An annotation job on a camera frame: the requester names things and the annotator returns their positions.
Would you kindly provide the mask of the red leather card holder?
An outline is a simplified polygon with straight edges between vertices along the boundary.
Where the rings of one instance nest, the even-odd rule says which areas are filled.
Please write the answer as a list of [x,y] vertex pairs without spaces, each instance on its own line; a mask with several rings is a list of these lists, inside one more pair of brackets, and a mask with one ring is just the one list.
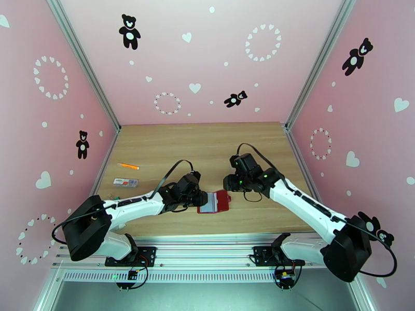
[[217,214],[229,210],[231,196],[226,190],[207,193],[207,203],[197,207],[198,214]]

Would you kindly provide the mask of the perforated metal strip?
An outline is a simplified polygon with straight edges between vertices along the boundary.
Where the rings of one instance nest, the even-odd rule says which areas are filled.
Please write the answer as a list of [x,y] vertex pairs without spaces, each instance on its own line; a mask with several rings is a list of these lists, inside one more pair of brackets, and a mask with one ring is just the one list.
[[62,276],[63,281],[72,282],[112,282],[132,283],[257,283],[274,282],[273,271],[257,270],[149,270],[140,271],[130,276],[127,270],[67,270]]

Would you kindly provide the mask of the circuit board with yellow connector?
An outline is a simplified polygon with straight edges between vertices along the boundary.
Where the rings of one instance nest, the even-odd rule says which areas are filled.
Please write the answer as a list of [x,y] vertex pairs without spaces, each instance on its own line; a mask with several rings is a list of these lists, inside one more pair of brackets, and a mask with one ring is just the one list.
[[274,270],[274,282],[282,290],[290,290],[296,281],[295,271],[278,266]]

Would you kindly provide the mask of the black teddy bear sticker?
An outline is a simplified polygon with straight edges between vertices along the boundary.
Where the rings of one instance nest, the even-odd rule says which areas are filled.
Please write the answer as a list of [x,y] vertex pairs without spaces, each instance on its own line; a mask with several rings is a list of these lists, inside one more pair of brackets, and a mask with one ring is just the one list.
[[138,40],[141,38],[139,31],[136,29],[136,18],[122,14],[123,26],[119,29],[119,34],[123,36],[123,45],[125,48],[136,50],[139,46]]

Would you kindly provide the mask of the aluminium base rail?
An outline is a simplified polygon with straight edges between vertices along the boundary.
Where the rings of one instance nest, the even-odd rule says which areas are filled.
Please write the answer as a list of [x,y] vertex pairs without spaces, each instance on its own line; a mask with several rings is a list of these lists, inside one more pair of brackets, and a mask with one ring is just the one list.
[[[211,234],[211,235],[181,235],[136,237],[138,247],[156,247],[155,254],[150,254],[147,260],[140,258],[135,262],[143,267],[146,261],[153,262],[149,271],[158,270],[246,270],[253,269],[253,262],[248,258],[253,254],[253,247],[268,246],[280,233],[254,234]],[[311,244],[320,249],[326,243],[316,233],[291,233],[286,240],[295,244]],[[59,246],[57,254],[52,257],[52,268],[73,269],[117,269],[131,268],[126,266],[105,266],[106,256],[92,255],[84,260],[71,260],[66,246]]]

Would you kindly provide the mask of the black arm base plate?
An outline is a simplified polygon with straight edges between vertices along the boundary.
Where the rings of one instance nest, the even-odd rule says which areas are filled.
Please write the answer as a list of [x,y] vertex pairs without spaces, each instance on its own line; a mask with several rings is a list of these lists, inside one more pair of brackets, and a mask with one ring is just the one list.
[[153,267],[155,264],[157,247],[137,247],[127,254],[123,259],[116,260],[107,257],[104,265],[106,267]]
[[289,259],[282,251],[275,250],[271,246],[255,246],[251,260],[256,266],[288,266],[300,267],[305,266],[304,260]]

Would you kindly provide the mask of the aluminium frame post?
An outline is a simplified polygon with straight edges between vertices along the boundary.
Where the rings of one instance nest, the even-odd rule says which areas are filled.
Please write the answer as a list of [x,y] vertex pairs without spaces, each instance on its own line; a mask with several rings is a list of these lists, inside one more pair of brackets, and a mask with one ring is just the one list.
[[347,22],[349,15],[351,14],[353,7],[357,0],[342,0],[339,9],[331,23],[327,36],[322,44],[321,49],[317,55],[317,58],[305,80],[302,89],[296,99],[296,102],[287,117],[285,123],[282,124],[284,132],[287,134],[291,132],[302,108],[304,107],[312,89],[319,78],[324,65],[329,58],[331,51],[333,50],[341,31]]
[[90,85],[92,86],[102,108],[109,117],[112,125],[118,134],[121,131],[121,124],[117,119],[115,112],[110,105],[110,102],[99,83],[99,80],[93,70],[93,67],[83,49],[80,40],[78,39],[76,32],[68,18],[64,7],[60,0],[46,0],[51,12],[53,13],[61,31],[63,32],[68,44],[70,45],[74,55],[76,56],[80,67],[84,71]]

